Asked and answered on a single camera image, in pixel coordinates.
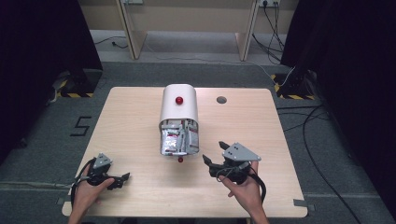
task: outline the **hand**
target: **hand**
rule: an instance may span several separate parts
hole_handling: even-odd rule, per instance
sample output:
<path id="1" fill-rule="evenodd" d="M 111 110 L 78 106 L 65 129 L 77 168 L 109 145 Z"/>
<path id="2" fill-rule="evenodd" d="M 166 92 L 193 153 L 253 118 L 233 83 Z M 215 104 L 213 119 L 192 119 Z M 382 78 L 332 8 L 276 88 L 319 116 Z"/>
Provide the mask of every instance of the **hand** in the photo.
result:
<path id="1" fill-rule="evenodd" d="M 253 161 L 251 163 L 251 168 L 258 172 L 259 163 L 257 161 Z M 264 209 L 262 208 L 260 186 L 253 178 L 248 176 L 247 180 L 241 185 L 236 185 L 229 178 L 223 175 L 219 176 L 219 179 L 223 185 L 230 190 L 228 197 L 235 196 L 236 200 L 250 214 L 255 223 L 269 223 Z"/>
<path id="2" fill-rule="evenodd" d="M 87 166 L 82 175 L 87 175 L 90 166 Z M 69 224 L 80 223 L 93 203 L 100 203 L 99 194 L 114 182 L 114 178 L 105 180 L 98 186 L 92 186 L 87 181 L 81 181 L 76 189 L 73 210 L 70 214 Z"/>

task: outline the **black cord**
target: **black cord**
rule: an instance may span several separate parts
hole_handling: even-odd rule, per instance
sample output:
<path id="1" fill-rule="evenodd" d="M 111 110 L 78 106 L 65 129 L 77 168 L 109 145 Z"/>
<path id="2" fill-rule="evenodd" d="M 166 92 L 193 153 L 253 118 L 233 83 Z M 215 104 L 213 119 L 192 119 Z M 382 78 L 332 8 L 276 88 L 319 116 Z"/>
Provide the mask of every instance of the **black cord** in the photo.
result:
<path id="1" fill-rule="evenodd" d="M 265 195 L 267 194 L 267 187 L 265 187 L 264 182 L 262 181 L 262 179 L 258 175 L 249 174 L 248 176 L 253 178 L 260 185 L 260 187 L 262 187 L 262 203 L 263 203 L 264 199 L 265 199 Z"/>
<path id="2" fill-rule="evenodd" d="M 343 197 L 341 197 L 341 195 L 337 192 L 337 190 L 332 186 L 332 184 L 327 180 L 326 176 L 324 176 L 324 174 L 320 171 L 320 169 L 318 168 L 317 163 L 315 162 L 311 151 L 309 150 L 308 144 L 306 143 L 306 137 L 305 137 L 305 126 L 306 123 L 309 121 L 309 118 L 315 113 L 315 111 L 319 108 L 321 108 L 322 105 L 318 105 L 316 108 L 314 108 L 311 113 L 309 113 L 308 117 L 305 119 L 304 121 L 304 125 L 303 125 L 303 139 L 304 139 L 304 146 L 305 149 L 308 153 L 309 158 L 311 159 L 312 163 L 314 164 L 315 168 L 317 169 L 318 173 L 320 174 L 320 176 L 322 177 L 322 179 L 326 182 L 326 184 L 332 189 L 332 191 L 335 193 L 335 195 L 337 195 L 337 197 L 341 200 L 341 202 L 344 204 L 344 206 L 349 210 L 350 214 L 355 218 L 357 223 L 361 223 L 358 219 L 358 217 L 356 216 L 356 214 L 352 211 L 352 209 L 349 207 L 349 205 L 347 204 L 347 202 L 343 199 Z"/>
<path id="3" fill-rule="evenodd" d="M 302 108 L 316 108 L 321 105 L 302 105 L 302 106 L 285 106 L 285 107 L 278 107 L 276 110 L 283 110 L 283 109 L 302 109 Z"/>
<path id="4" fill-rule="evenodd" d="M 119 47 L 120 49 L 126 49 L 126 48 L 128 48 L 128 45 L 127 46 L 120 46 L 120 45 L 118 45 L 116 42 L 111 42 L 111 44 L 113 45 L 113 46 L 115 46 L 115 47 Z"/>
<path id="5" fill-rule="evenodd" d="M 278 115 L 305 115 L 305 116 L 309 116 L 309 114 L 304 114 L 304 113 L 298 113 L 298 112 L 285 112 L 285 113 L 278 113 Z M 314 119 L 323 119 L 323 120 L 330 120 L 330 119 L 325 119 L 325 118 L 321 118 L 320 115 L 323 114 L 327 114 L 326 112 L 323 112 L 321 114 L 315 115 L 315 116 L 311 116 Z"/>
<path id="6" fill-rule="evenodd" d="M 266 47 L 264 44 L 262 44 L 262 43 L 256 38 L 256 36 L 255 36 L 254 34 L 253 34 L 252 36 L 253 36 L 254 40 L 256 40 L 256 42 L 257 42 L 257 44 L 259 45 L 259 47 L 260 47 L 264 52 L 267 53 L 268 59 L 270 60 L 271 63 L 274 63 L 274 62 L 272 62 L 272 60 L 270 59 L 270 56 L 273 57 L 274 59 L 276 59 L 277 61 L 280 62 L 280 59 L 279 59 L 278 57 L 276 57 L 276 55 L 275 55 L 273 52 L 271 52 L 271 50 L 275 50 L 275 51 L 278 51 L 278 52 L 282 52 L 282 51 L 277 50 L 277 49 L 271 49 L 271 48 L 269 48 L 269 47 Z"/>
<path id="7" fill-rule="evenodd" d="M 282 40 L 280 39 L 279 34 L 277 33 L 277 21 L 278 21 L 278 19 L 279 19 L 279 13 L 278 13 L 278 12 L 279 12 L 279 7 L 277 7 L 277 4 L 276 4 L 276 10 L 275 10 L 275 13 L 276 13 L 276 16 L 275 16 L 276 23 L 275 23 L 275 27 L 274 27 L 274 25 L 272 24 L 272 22 L 271 22 L 271 20 L 270 20 L 270 18 L 269 18 L 269 16 L 268 16 L 268 14 L 267 14 L 266 7 L 264 7 L 264 14 L 265 14 L 265 17 L 267 18 L 268 22 L 270 23 L 271 29 L 272 29 L 272 31 L 273 31 L 273 36 L 274 36 L 275 39 L 278 41 L 278 43 L 279 43 L 281 46 L 284 47 L 283 42 L 282 42 Z"/>
<path id="8" fill-rule="evenodd" d="M 88 165 L 91 165 L 95 161 L 96 161 L 96 158 L 93 158 L 93 159 L 87 161 L 87 163 L 85 163 L 85 165 L 82 167 L 78 176 L 75 177 L 75 182 L 73 183 L 72 188 L 71 188 L 72 190 L 70 192 L 70 203 L 72 204 L 72 208 L 73 208 L 74 198 L 76 196 L 76 190 L 77 190 L 78 184 L 81 183 L 81 181 L 82 181 L 82 180 L 80 180 L 81 175 L 82 175 L 82 173 L 84 173 L 85 168 L 87 168 Z"/>
<path id="9" fill-rule="evenodd" d="M 96 45 L 96 44 L 100 44 L 100 43 L 103 43 L 103 42 L 105 42 L 105 41 L 107 41 L 107 40 L 109 40 L 109 39 L 112 39 L 112 38 L 126 38 L 125 36 L 111 36 L 111 37 L 109 37 L 109 38 L 106 38 L 106 39 L 103 39 L 103 40 L 101 40 L 101 41 L 99 41 L 99 42 L 95 42 L 94 44 Z"/>
<path id="10" fill-rule="evenodd" d="M 317 115 L 316 117 L 313 117 L 312 119 L 318 119 L 318 116 L 320 116 L 320 115 L 322 115 L 322 114 L 325 114 L 325 113 L 321 113 L 321 114 Z M 298 128 L 298 127 L 303 126 L 303 125 L 304 125 L 303 123 L 302 123 L 302 124 L 299 124 L 299 125 L 296 125 L 296 126 L 294 126 L 294 127 L 291 127 L 291 128 L 288 128 L 288 129 L 283 130 L 283 132 L 285 133 L 285 132 L 287 132 L 287 131 L 290 131 L 290 130 L 292 130 L 292 129 Z"/>

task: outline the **silver part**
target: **silver part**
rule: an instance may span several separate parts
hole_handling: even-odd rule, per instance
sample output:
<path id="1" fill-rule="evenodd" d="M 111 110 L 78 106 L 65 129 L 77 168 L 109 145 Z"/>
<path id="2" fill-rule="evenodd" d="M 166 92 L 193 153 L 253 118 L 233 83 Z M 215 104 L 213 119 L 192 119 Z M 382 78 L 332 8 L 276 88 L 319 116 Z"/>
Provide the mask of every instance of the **silver part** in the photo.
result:
<path id="1" fill-rule="evenodd" d="M 249 165 L 250 165 L 250 163 L 248 161 L 245 161 L 240 166 L 238 166 L 238 168 L 239 168 L 239 170 L 243 170 L 243 169 L 247 168 Z"/>
<path id="2" fill-rule="evenodd" d="M 101 152 L 101 153 L 99 153 L 98 157 L 96 158 L 96 161 L 93 164 L 93 168 L 97 169 L 99 167 L 109 165 L 109 164 L 111 164 L 111 162 L 113 162 L 113 161 Z"/>
<path id="3" fill-rule="evenodd" d="M 143 5 L 143 0 L 123 0 L 123 4 L 125 5 Z"/>
<path id="4" fill-rule="evenodd" d="M 223 157 L 228 158 L 232 161 L 261 161 L 262 158 L 250 151 L 247 147 L 242 146 L 239 143 L 234 143 L 232 146 L 227 148 Z"/>

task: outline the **gray plastic part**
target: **gray plastic part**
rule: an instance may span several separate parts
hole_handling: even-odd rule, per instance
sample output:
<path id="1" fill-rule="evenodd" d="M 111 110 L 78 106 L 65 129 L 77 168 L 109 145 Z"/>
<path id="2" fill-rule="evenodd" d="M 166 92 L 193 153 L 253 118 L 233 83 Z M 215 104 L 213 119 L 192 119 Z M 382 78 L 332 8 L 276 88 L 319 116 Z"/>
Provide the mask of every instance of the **gray plastic part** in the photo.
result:
<path id="1" fill-rule="evenodd" d="M 223 152 L 223 156 L 232 161 L 261 161 L 262 158 L 239 143 L 234 143 Z"/>
<path id="2" fill-rule="evenodd" d="M 112 162 L 112 160 L 101 152 L 101 153 L 99 153 L 98 157 L 96 158 L 96 161 L 93 164 L 93 168 L 97 169 L 99 167 L 109 165 L 109 164 L 111 164 L 111 162 Z"/>

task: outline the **red knob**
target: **red knob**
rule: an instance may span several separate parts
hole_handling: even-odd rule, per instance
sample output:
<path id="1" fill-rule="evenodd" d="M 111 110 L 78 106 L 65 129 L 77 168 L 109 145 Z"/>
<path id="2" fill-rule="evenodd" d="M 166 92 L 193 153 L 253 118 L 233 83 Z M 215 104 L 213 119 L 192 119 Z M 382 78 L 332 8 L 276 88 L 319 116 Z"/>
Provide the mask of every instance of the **red knob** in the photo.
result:
<path id="1" fill-rule="evenodd" d="M 183 104 L 183 98 L 182 98 L 181 96 L 178 96 L 178 97 L 176 98 L 176 104 L 177 104 L 177 105 Z"/>

